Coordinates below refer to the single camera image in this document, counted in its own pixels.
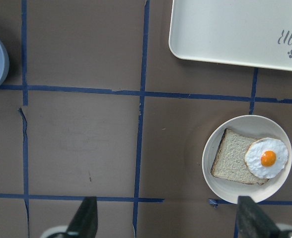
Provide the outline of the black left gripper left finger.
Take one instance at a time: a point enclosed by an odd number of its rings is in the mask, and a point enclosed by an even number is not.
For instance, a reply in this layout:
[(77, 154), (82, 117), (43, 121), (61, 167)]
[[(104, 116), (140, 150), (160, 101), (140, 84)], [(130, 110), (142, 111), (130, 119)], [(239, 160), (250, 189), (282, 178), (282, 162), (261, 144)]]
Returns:
[(97, 198), (85, 197), (71, 220), (66, 234), (69, 238), (94, 238), (97, 230)]

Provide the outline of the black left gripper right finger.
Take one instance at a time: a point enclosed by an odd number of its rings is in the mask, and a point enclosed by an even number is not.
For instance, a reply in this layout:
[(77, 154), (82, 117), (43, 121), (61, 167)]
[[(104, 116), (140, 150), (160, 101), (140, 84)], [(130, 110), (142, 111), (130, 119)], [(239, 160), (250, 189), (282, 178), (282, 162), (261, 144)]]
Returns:
[(238, 196), (237, 228), (242, 238), (278, 238), (280, 229), (250, 196)]

